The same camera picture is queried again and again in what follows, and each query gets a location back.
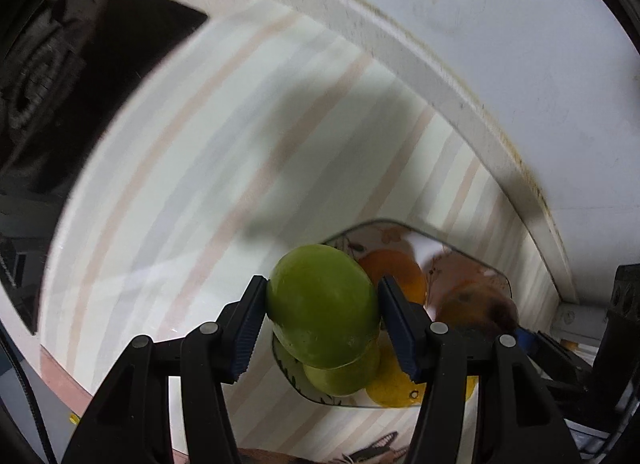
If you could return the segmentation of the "orange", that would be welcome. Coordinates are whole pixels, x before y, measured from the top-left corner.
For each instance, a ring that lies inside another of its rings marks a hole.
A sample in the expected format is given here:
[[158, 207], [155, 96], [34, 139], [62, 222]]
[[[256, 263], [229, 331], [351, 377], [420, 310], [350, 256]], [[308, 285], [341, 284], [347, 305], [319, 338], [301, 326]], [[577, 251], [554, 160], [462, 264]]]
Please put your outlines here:
[[391, 276], [409, 302], [426, 303], [426, 276], [411, 256], [397, 250], [374, 250], [361, 257], [358, 264], [374, 286], [378, 286], [383, 276]]

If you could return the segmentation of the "yellow lemon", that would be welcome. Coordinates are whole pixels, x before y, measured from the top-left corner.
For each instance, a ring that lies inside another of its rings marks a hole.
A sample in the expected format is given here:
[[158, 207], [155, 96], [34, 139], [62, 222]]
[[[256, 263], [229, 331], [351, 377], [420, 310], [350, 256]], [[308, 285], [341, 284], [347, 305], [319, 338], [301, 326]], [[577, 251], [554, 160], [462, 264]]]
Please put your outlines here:
[[383, 408], [408, 408], [420, 404], [426, 385], [413, 383], [401, 369], [393, 344], [385, 331], [378, 338], [378, 351], [378, 370], [366, 387], [369, 398]]

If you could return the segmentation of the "dark red apple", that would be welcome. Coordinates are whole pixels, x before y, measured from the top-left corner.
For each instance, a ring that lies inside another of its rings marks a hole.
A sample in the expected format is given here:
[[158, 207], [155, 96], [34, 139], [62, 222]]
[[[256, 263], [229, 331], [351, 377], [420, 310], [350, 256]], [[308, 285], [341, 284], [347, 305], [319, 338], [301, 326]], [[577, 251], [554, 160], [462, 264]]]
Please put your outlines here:
[[485, 337], [514, 335], [518, 308], [495, 288], [481, 283], [463, 283], [449, 291], [435, 308], [435, 320], [457, 330], [475, 330]]

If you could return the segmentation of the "green apple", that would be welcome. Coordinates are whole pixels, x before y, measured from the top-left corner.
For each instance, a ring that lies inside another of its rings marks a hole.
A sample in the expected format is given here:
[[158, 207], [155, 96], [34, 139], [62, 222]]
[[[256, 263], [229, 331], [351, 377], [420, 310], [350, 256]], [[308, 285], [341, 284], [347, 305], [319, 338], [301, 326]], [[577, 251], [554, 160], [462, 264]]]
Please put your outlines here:
[[267, 306], [281, 345], [314, 368], [358, 359], [378, 335], [378, 295], [371, 280], [332, 246], [304, 245], [284, 255], [270, 272]]
[[309, 383], [326, 395], [346, 397], [366, 388], [378, 374], [380, 347], [374, 340], [356, 360], [333, 369], [303, 365]]

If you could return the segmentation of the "floral oval ceramic plate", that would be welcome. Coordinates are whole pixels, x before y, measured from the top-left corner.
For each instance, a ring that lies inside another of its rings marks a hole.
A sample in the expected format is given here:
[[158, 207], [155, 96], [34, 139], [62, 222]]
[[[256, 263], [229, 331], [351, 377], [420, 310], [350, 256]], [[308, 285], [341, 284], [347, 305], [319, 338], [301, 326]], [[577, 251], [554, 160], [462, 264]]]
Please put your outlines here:
[[374, 220], [332, 236], [341, 250], [382, 287], [381, 333], [375, 350], [336, 371], [307, 368], [275, 340], [272, 353], [290, 385], [327, 406], [405, 409], [420, 404], [438, 361], [437, 309], [460, 293], [487, 288], [509, 298], [508, 279], [427, 234], [393, 221]]

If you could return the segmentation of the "striped table mat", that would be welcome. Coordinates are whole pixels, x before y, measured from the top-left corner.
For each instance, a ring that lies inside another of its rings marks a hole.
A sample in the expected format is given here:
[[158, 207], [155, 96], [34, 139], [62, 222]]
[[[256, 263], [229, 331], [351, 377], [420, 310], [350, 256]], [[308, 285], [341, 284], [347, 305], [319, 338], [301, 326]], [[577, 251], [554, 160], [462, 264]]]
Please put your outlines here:
[[70, 192], [44, 277], [40, 374], [82, 413], [134, 336], [217, 317], [291, 248], [372, 221], [502, 271], [522, 322], [558, 293], [494, 178], [387, 68], [270, 0], [208, 20], [118, 111]]

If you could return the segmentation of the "black gas stove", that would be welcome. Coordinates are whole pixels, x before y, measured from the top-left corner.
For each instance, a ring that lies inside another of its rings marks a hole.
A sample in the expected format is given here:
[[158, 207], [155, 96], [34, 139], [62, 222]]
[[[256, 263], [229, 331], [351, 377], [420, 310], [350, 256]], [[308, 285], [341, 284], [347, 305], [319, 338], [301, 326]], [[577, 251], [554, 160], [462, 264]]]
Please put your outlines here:
[[1, 63], [1, 288], [38, 330], [44, 267], [119, 107], [206, 20], [173, 0], [45, 0]]

